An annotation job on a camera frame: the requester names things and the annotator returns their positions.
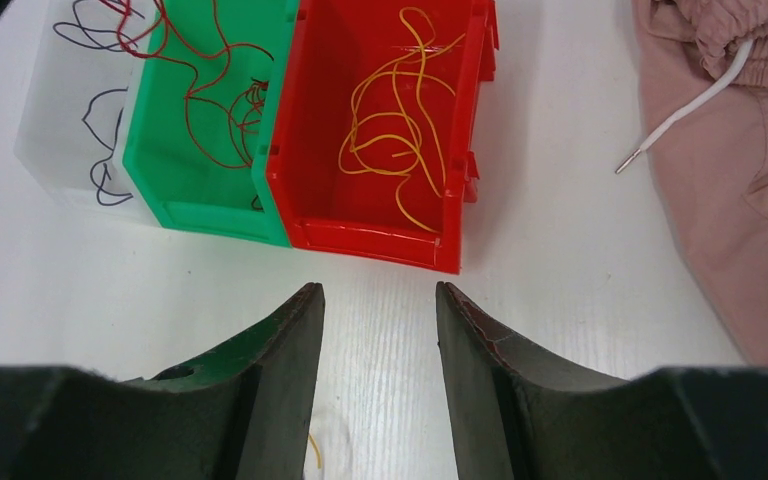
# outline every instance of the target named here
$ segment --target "red wire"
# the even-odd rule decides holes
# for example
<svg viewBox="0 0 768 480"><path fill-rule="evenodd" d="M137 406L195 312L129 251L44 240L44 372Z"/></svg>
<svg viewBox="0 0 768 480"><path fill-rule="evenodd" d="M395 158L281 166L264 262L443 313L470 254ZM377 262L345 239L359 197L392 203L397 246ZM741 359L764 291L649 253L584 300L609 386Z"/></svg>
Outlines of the red wire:
<svg viewBox="0 0 768 480"><path fill-rule="evenodd" d="M265 103L265 98L263 96L263 92L265 92L269 86L268 81L260 81L257 79L252 78L252 85L243 93L241 93L233 102L230 109L225 108L218 102L214 100L210 100L203 97L198 97L196 94L201 93L208 88L217 85L219 82L222 81L222 79L225 78L225 76L228 74L228 71L231 68L231 57L232 57L232 51L236 48L252 48L255 50L258 50L265 55L269 57L270 60L274 60L274 57L272 54L270 54L266 49L263 47L260 47L259 45L255 45L252 43L246 43L246 42L240 42L240 43L234 43L229 44L228 40L225 36L225 33L222 31L222 27L219 22L219 7L217 4L217 0L213 1L213 21L216 25L217 32L219 33L219 38L222 41L223 48L220 49L218 52L214 54L206 54L201 51L199 51L197 48L190 45L189 42L184 39L183 35L178 31L178 29L175 27L175 25L171 22L169 19L169 14L166 11L166 5L165 0L153 0L155 7L157 7L158 11L158 17L157 20L143 33L140 35L134 37L133 39L127 39L124 35L124 29L128 22L128 18L133 14L134 10L131 7L131 0L122 0L121 5L111 3L111 0L100 0L101 3L111 10L119 13L122 15L122 19L119 22L119 26L116 29L116 38L119 41L119 45L122 47L122 49L126 52L128 52L130 55L148 60L148 59L158 59L158 60L165 60L171 63L175 63L177 65L181 65L184 67L187 67L193 71L193 81L190 83L190 86L187 88L187 92L184 95L184 117L185 122L187 125L187 132L189 133L190 137L193 140L193 143L195 146L201 151L201 153L206 156L208 159L210 159L213 163L216 165L219 165L223 168L228 169L241 169L241 168L249 168L252 165L253 157L251 153L248 150L248 146L245 142L245 136L247 134L256 134L257 130L252 130L249 127L253 125L257 125L260 123L260 119L248 121L249 117L253 113L257 113L259 115L263 114L263 107ZM144 39L148 35L150 35L152 32L154 32L159 26L164 25L166 28L163 29L163 41L161 42L160 47L157 49L157 51L152 53L140 53L136 50L136 44L140 40ZM205 85L202 85L198 88L196 88L196 85L199 81L199 71L198 68L196 68L195 65L185 62L183 60L178 60L175 58L167 57L165 55L162 55L161 52L166 48L166 46L169 43L169 32L172 32L176 38L193 54L197 55L198 57L205 59L205 60L215 60L217 58L222 57L223 55L227 54L227 59L225 61L225 67L223 68L222 72L211 82L206 83ZM250 105L250 110L245 114L243 117L243 121L240 123L237 123L237 121L234 119L234 109L239 103L241 99L245 99ZM207 150L201 145L201 143L196 138L195 133L193 132L192 125L190 123L190 101L198 101L203 102L208 105L213 105L223 112L225 112L225 115L228 117L228 132L231 136L231 142L234 145L234 149L237 151L237 154L240 156L240 158L243 161L242 165L228 165L225 163L220 162L216 158L214 158L210 153L207 152ZM242 151L237 146L236 141L236 135L234 134L234 129L239 129L240 133L240 143L243 145Z"/></svg>

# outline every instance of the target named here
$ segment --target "green plastic box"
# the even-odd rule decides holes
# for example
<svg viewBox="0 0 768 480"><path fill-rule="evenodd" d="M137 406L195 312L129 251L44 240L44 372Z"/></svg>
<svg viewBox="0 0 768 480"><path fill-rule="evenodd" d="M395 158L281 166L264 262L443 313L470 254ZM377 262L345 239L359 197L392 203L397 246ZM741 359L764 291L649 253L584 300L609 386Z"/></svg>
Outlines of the green plastic box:
<svg viewBox="0 0 768 480"><path fill-rule="evenodd" d="M226 77L198 94L227 108L251 86L252 79L269 82L258 131L246 134L243 140L253 159L251 168L220 167L192 141L184 96L193 82L193 70L161 59L146 61L123 165L162 226L290 246L265 172L298 3L217 0L219 23L228 43L253 43L274 57L272 61L252 48L234 49ZM193 47L210 54L222 50L212 1L166 0L165 4L172 24ZM162 45L163 28L152 34L149 52ZM217 78L226 61L225 57L199 58L171 32L162 54L195 65L199 70L197 86ZM234 109L235 119L241 120L249 108L248 103L240 102ZM230 165L243 163L222 110L191 101L190 123L199 142L216 160ZM236 132L239 148L242 144Z"/></svg>

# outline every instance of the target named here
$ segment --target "pink cloth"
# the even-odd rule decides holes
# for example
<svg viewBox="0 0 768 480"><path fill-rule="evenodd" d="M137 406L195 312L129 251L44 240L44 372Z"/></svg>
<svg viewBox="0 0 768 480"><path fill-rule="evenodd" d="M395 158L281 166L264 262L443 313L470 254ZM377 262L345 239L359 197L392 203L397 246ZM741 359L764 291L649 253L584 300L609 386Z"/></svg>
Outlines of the pink cloth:
<svg viewBox="0 0 768 480"><path fill-rule="evenodd" d="M756 38L741 85L768 87L768 0L632 0L648 131ZM768 88L732 86L651 149L691 270L746 357L768 365Z"/></svg>

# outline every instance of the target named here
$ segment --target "small yellow wire piece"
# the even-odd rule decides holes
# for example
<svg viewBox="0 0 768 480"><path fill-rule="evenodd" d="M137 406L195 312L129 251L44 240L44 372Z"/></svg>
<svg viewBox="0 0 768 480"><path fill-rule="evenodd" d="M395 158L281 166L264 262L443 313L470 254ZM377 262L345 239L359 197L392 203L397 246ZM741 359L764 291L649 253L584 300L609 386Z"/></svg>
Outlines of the small yellow wire piece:
<svg viewBox="0 0 768 480"><path fill-rule="evenodd" d="M416 28L414 28L413 24L411 24L410 21L408 21L407 18L405 18L405 14L407 12L415 12L419 14L426 21L426 23L428 23L428 26L431 28L431 32L432 32L431 38L428 41L423 41L422 37L417 32ZM449 84L447 84L445 81L441 80L440 78L437 78L433 75L429 75L426 73L427 63L429 60L439 57L440 55L446 54L449 51L451 51L453 48L455 48L455 46L457 46L458 43L460 43L464 39L466 35L465 34L461 35L451 44L429 55L427 52L427 49L436 40L437 32L434 29L434 25L431 22L431 18L428 16L428 14L426 14L423 10L416 7L405 7L399 11L399 19L401 20L405 28L408 29L408 31L416 40L417 47L409 51L407 54L399 58L390 60L389 62L379 67L377 70L375 70L372 73L372 75L370 75L360 84L358 84L358 86L352 92L352 100L351 100L352 128L349 131L348 135L346 135L346 138L343 141L343 145L340 147L338 166L340 167L340 171L347 175L360 175L364 173L374 173L374 174L385 175L385 176L404 177L402 182L399 183L399 186L396 187L396 192L395 192L396 206L398 206L399 210L402 212L405 218L410 220L410 222L413 223L414 225L431 233L439 233L438 231L425 225L424 223L416 219L413 215L408 213L408 211L405 209L404 205L402 204L401 191L402 191L402 187L404 187L405 184L413 176L413 171L417 167L422 167L423 173L425 174L425 178L428 180L428 183L431 186L431 189L434 191L434 194L438 198L443 198L443 192L445 191L445 188L446 188L446 160L445 158L443 158L443 148L440 145L440 138L437 135L437 127L435 126L434 121L431 119L431 115L429 115L428 111L425 109L425 105L422 103L422 83L425 80L436 82L442 85L449 93L452 94L452 96L455 95L455 90ZM402 65L409 65L409 64L419 64L419 72L405 72L405 71L399 70L399 68ZM396 80L398 79L399 76L416 77L416 92L415 92L416 103L419 107L419 110L422 112L423 117L425 117L425 120L428 123L428 126L431 130L432 137L434 140L434 145L437 150L437 156L440 159L440 168L442 170L442 185L439 187L434 182L434 178L431 175L431 171L429 170L428 164L425 160L425 156L421 152L423 138L422 138L422 132L420 131L419 123L413 117L408 115L405 109L404 103L402 102L401 95L399 94L398 85L396 83ZM366 92L369 89L370 85L372 85L376 80L380 78L385 78L385 77L391 78L393 95L396 98L396 104L399 107L399 111L374 113L372 115L369 115L359 120L358 112L360 110L361 103L363 102L363 97L364 95L366 95ZM358 145L357 138L358 138L358 131L360 127L362 127L363 125L365 125L367 122L371 120L374 120L376 118L383 118L383 117L403 118L405 120L405 124L407 125L408 131L410 132L411 139L407 139L401 135L396 135L391 133L391 134L378 135L372 140L369 140L367 142L364 142ZM366 162L364 162L363 158L361 158L361 152L364 149L369 148L370 146L384 140L395 140L405 144L405 146L407 147L407 150L404 152L393 154L392 158L415 155L416 160L414 161L414 163L410 167L401 169L401 170L387 170L383 168L373 168L369 166ZM358 163L363 168L359 170L349 170L343 165L343 153L345 152L347 146L349 147L348 148L349 152L354 155L355 159L357 159Z"/></svg>
<svg viewBox="0 0 768 480"><path fill-rule="evenodd" d="M313 447L313 453L316 454L316 469L322 470L322 454L319 453L319 446L316 445L316 440L313 439L313 435L310 433L307 434L307 441L310 442L310 445Z"/></svg>

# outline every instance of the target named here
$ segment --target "plastic bin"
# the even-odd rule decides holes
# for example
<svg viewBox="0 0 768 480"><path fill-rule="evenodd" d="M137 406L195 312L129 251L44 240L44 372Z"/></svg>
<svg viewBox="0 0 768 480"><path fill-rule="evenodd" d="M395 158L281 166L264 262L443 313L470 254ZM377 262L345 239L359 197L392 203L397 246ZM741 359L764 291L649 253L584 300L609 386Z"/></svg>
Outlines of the plastic bin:
<svg viewBox="0 0 768 480"><path fill-rule="evenodd" d="M440 233L419 228L399 210L394 194L400 178L346 175L337 162L351 129L355 87L417 46L399 22L404 7L418 7L431 18L437 40L429 51L465 34L453 51L428 63L430 74L455 89L454 97L433 85L423 87L448 172L443 198L422 182L402 190L405 208ZM493 79L498 46L493 0L303 0L267 166L293 246L459 273L461 210L465 201L476 200L478 172L470 143L478 86ZM414 78L401 76L397 82L403 91L415 89ZM382 112L397 108L387 85L370 88L364 101ZM386 160L393 154L382 145L368 156Z"/></svg>
<svg viewBox="0 0 768 480"><path fill-rule="evenodd" d="M165 3L172 24L195 48L205 53L222 50L213 2ZM257 44L274 57L272 61L254 49L233 50L227 76L200 95L228 106L252 79L269 82L258 132L244 137L253 157L252 167L223 168L199 150L185 120L184 95L193 81L193 71L160 59L150 59L144 65L123 164L164 227L289 246L266 182L265 164L298 0L218 0L217 8L230 44ZM157 51L162 40L163 30L158 28L148 50ZM225 67L224 56L201 59L174 35L169 36L162 53L196 65L201 79L198 85L213 80ZM227 165L243 163L237 152L242 147L232 143L227 116L221 110L193 102L190 119L193 133L214 159Z"/></svg>
<svg viewBox="0 0 768 480"><path fill-rule="evenodd" d="M130 35L154 17L151 0L134 6L145 18L135 18ZM61 203L157 225L112 168L127 131L117 135L117 123L139 63L118 49L118 23L119 15L98 0L51 1L14 153Z"/></svg>

